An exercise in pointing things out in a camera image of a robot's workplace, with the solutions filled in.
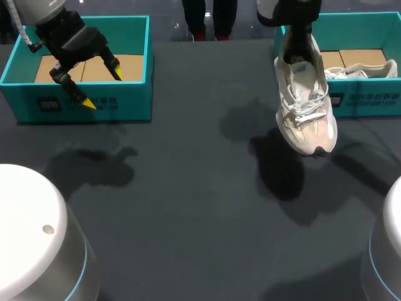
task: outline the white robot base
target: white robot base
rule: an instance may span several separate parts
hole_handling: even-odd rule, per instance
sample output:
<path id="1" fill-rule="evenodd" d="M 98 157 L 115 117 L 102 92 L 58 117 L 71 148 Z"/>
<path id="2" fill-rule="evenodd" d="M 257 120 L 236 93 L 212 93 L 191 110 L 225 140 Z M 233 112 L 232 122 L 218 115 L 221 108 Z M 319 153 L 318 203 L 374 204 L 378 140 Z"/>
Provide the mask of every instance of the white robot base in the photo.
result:
<path id="1" fill-rule="evenodd" d="M 96 300 L 95 254 L 41 174 L 0 164 L 0 241 L 0 300 Z"/>
<path id="2" fill-rule="evenodd" d="M 401 178 L 387 194 L 383 214 L 362 258 L 362 287 L 369 301 L 401 301 Z"/>

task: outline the person's legs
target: person's legs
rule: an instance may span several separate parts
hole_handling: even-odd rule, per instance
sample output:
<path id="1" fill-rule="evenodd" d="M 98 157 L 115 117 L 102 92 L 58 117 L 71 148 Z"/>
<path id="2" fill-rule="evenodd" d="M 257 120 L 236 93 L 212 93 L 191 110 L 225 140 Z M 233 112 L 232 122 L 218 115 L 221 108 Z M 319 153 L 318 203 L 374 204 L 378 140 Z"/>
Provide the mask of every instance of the person's legs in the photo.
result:
<path id="1" fill-rule="evenodd" d="M 185 20 L 192 35 L 196 38 L 199 33 L 205 33 L 205 1 L 182 0 L 182 5 L 184 7 Z"/>
<path id="2" fill-rule="evenodd" d="M 214 34 L 218 40 L 228 40 L 237 16 L 237 0 L 214 0 Z"/>

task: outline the table surface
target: table surface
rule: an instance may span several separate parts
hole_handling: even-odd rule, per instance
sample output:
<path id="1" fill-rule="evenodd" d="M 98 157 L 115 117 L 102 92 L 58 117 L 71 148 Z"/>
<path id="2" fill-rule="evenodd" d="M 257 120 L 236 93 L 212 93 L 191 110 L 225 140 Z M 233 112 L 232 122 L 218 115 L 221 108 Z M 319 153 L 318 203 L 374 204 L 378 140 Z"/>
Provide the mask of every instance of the table surface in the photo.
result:
<path id="1" fill-rule="evenodd" d="M 156 43 L 148 124 L 17 125 L 2 96 L 0 162 L 59 188 L 98 257 L 100 301 L 364 300 L 401 121 L 339 120 L 331 156 L 297 156 L 276 129 L 272 51 Z"/>

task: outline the teal box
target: teal box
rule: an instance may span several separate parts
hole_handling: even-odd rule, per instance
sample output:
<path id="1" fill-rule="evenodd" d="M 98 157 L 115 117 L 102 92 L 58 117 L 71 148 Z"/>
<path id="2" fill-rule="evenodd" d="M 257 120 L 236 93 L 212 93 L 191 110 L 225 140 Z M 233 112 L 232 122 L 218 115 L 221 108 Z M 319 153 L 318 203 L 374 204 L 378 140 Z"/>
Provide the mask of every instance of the teal box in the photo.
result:
<path id="1" fill-rule="evenodd" d="M 72 103 L 56 83 L 34 83 L 43 55 L 43 47 L 32 53 L 18 38 L 0 79 L 0 88 L 19 122 L 113 122 L 146 121 L 152 117 L 152 74 L 154 50 L 148 16 L 84 17 L 88 26 L 95 26 L 106 36 L 116 55 L 143 55 L 141 82 L 76 83 L 96 105 L 92 110 Z M 37 42 L 35 29 L 26 32 Z"/>
<path id="2" fill-rule="evenodd" d="M 276 31 L 278 56 L 285 26 Z M 320 51 L 381 49 L 387 60 L 401 64 L 401 15 L 394 13 L 320 14 L 313 23 Z M 401 115 L 401 78 L 328 80 L 337 117 Z"/>

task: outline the white sneaker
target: white sneaker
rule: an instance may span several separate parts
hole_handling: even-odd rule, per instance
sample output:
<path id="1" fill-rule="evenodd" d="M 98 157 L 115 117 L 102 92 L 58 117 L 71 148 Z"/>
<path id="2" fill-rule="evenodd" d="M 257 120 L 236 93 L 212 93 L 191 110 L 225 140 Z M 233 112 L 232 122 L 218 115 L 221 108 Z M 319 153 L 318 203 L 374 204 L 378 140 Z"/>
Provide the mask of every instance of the white sneaker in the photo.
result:
<path id="1" fill-rule="evenodd" d="M 395 60 L 389 60 L 384 65 L 369 66 L 355 64 L 348 68 L 333 67 L 325 70 L 327 79 L 346 78 L 397 78 L 398 68 Z"/>
<path id="2" fill-rule="evenodd" d="M 323 59 L 314 37 L 309 46 L 311 61 L 302 58 L 284 61 L 291 36 L 288 30 L 278 58 L 274 61 L 281 106 L 276 114 L 278 128 L 287 143 L 305 156 L 324 156 L 337 141 L 337 124 L 333 116 Z"/>

